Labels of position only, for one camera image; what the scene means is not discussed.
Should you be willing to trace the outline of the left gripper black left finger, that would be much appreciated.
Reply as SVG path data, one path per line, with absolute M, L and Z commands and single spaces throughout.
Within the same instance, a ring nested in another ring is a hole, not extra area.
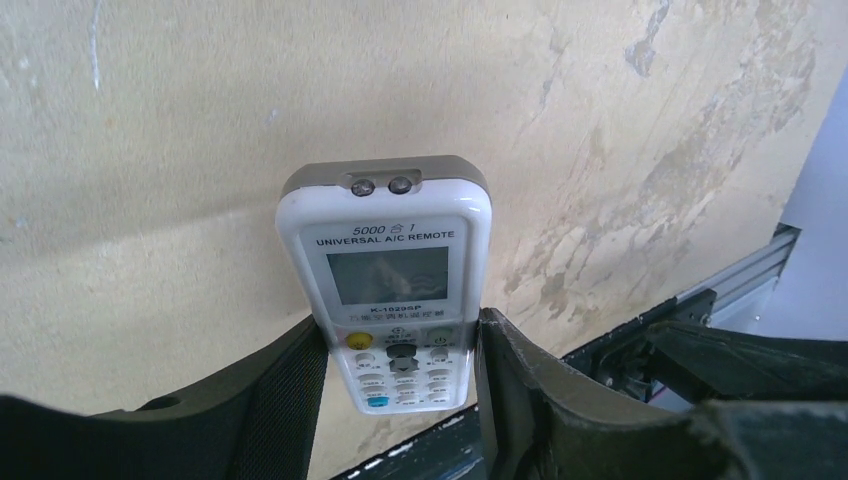
M 1 398 L 4 479 L 304 479 L 328 351 L 308 317 L 140 408 L 80 415 Z

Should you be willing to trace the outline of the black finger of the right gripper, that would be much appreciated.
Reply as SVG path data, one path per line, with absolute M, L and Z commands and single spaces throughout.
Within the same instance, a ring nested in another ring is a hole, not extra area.
M 665 322 L 646 333 L 653 377 L 686 401 L 845 401 L 845 341 L 764 337 Z

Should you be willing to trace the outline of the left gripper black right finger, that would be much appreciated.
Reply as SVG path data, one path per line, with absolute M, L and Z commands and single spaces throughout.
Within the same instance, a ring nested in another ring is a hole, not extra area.
M 481 313 L 477 395 L 492 479 L 843 479 L 847 345 L 662 322 L 660 354 L 714 391 L 674 413 Z

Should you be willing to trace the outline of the grey remote control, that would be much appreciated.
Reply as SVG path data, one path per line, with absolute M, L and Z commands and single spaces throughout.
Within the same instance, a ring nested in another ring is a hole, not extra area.
M 357 409 L 461 407 L 489 253 L 483 173 L 456 155 L 311 163 L 275 227 Z

